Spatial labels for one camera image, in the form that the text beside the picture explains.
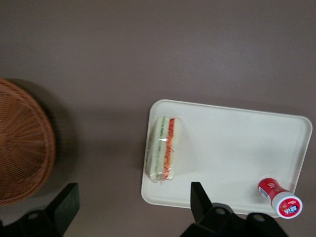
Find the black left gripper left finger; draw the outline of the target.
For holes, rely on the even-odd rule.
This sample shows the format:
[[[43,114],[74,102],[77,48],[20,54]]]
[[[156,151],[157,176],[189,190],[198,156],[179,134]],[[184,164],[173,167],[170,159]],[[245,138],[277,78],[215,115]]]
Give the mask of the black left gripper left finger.
[[[0,225],[2,237],[62,237],[79,211],[79,185],[69,183],[44,210]]]

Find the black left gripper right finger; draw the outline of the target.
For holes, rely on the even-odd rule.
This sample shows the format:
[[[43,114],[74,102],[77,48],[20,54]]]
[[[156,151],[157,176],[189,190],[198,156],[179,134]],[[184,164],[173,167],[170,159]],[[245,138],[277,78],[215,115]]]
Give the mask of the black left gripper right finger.
[[[263,213],[250,213],[245,219],[222,203],[212,203],[200,182],[191,183],[191,212],[195,222],[183,237],[286,237],[277,221]]]

